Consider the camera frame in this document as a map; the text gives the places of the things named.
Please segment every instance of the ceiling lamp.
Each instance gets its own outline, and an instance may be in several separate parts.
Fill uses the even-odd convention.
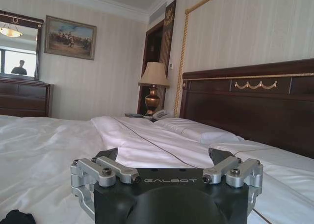
[[[8,37],[11,37],[11,38],[16,38],[16,37],[20,37],[22,36],[23,34],[19,32],[18,28],[15,26],[15,29],[11,29],[11,24],[8,25],[8,28],[5,27],[6,24],[4,24],[4,26],[2,28],[0,28],[0,33],[5,35],[5,36],[8,36]]]

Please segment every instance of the telephone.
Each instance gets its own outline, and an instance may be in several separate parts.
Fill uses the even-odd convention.
[[[169,114],[166,110],[160,110],[153,114],[154,120],[162,120],[171,117],[173,117],[172,114]]]

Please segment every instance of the mirror frame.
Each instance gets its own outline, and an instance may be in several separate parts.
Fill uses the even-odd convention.
[[[35,76],[30,77],[30,76],[24,76],[24,75],[12,75],[12,74],[0,73],[0,77],[15,78],[15,79],[28,79],[28,80],[38,81],[40,54],[41,54],[41,41],[42,41],[41,34],[42,34],[44,20],[0,10],[0,21],[11,23],[14,25],[21,25],[21,26],[26,26],[26,27],[37,29],[37,47],[36,47],[37,58],[36,58]]]

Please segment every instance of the brass lamp base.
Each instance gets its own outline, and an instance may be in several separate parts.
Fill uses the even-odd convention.
[[[145,104],[147,107],[147,112],[145,116],[152,116],[158,107],[160,98],[157,96],[157,88],[150,87],[150,94],[145,97]]]

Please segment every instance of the bed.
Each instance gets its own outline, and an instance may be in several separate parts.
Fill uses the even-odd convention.
[[[0,116],[0,219],[20,209],[38,224],[92,224],[71,194],[74,159],[118,147],[117,161],[126,166],[204,168],[213,165],[212,147],[264,164],[263,194],[250,224],[309,223],[314,218],[313,66],[314,60],[303,60],[185,73],[181,118],[228,131],[238,139],[233,141],[201,144],[146,119]]]

